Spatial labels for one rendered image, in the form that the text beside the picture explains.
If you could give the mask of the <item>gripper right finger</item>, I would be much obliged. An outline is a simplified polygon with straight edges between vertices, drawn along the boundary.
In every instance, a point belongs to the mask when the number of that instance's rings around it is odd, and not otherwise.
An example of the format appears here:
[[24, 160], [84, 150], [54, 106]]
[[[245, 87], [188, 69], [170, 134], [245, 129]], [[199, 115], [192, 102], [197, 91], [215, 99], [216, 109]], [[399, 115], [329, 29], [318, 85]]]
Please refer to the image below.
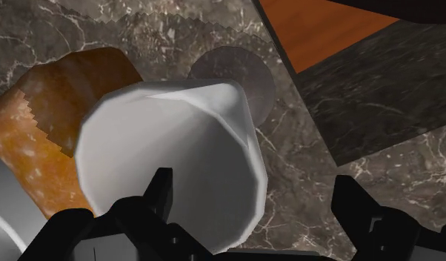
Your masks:
[[446, 225], [432, 231], [380, 205], [351, 176], [336, 176], [331, 211], [356, 249], [351, 261], [446, 261]]

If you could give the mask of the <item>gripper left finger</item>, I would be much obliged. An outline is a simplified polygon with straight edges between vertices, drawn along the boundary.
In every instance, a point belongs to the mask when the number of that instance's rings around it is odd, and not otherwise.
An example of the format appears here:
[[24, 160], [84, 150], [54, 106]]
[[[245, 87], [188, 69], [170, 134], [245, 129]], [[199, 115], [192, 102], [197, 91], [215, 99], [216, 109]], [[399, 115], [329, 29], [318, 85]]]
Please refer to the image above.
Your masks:
[[167, 224], [173, 201], [173, 169], [159, 168], [142, 196], [118, 199], [94, 217], [86, 208], [51, 216], [17, 261], [69, 261], [83, 239], [109, 232], [125, 234], [140, 261], [215, 261], [203, 245], [176, 223]]

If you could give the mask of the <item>white cup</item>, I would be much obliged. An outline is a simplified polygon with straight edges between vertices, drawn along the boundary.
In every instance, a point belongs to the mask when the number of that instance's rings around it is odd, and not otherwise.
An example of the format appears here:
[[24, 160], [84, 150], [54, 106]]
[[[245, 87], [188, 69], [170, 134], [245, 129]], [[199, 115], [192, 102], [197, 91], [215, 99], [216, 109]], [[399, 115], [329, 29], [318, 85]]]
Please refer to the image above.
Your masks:
[[104, 95], [81, 124], [75, 162], [96, 215], [171, 168], [168, 219], [214, 254], [245, 242], [264, 214], [267, 173], [233, 81], [139, 82]]

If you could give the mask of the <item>white round dish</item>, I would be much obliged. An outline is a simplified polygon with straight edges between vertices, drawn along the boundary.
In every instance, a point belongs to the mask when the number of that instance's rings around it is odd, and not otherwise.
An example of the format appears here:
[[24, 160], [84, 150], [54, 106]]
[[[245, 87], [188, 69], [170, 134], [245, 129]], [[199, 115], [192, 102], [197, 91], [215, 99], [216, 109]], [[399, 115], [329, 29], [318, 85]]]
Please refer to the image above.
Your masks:
[[42, 212], [0, 160], [0, 261], [17, 261], [45, 223]]

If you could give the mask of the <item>brown bread loaf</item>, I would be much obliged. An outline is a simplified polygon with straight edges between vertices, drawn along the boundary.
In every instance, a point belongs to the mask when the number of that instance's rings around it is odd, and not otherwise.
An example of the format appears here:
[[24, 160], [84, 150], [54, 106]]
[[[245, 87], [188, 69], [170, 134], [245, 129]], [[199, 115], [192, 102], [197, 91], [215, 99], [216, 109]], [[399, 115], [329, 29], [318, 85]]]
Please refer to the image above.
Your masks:
[[106, 93], [140, 82], [114, 47], [30, 68], [0, 95], [0, 159], [46, 218], [89, 208], [73, 158], [81, 121]]

